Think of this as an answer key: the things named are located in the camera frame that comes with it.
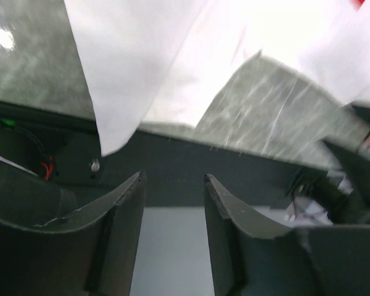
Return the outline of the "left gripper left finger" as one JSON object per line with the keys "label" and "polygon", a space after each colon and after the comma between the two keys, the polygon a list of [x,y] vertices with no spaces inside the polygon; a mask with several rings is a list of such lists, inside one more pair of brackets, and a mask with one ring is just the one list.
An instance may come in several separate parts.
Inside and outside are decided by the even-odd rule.
{"label": "left gripper left finger", "polygon": [[129,295],[145,201],[140,171],[45,223],[0,218],[0,295]]}

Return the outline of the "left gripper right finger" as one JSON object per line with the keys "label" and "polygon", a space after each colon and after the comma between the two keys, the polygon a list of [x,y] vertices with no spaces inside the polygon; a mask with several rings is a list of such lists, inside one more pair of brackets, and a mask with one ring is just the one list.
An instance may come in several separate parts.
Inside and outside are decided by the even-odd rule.
{"label": "left gripper right finger", "polygon": [[370,295],[370,226],[284,226],[204,178],[216,295]]}

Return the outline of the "white red-print t-shirt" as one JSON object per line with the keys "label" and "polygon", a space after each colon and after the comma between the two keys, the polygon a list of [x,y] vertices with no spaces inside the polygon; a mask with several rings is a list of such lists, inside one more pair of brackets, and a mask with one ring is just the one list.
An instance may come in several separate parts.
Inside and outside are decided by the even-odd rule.
{"label": "white red-print t-shirt", "polygon": [[370,104],[370,1],[66,1],[101,154],[142,123],[197,126],[256,54]]}

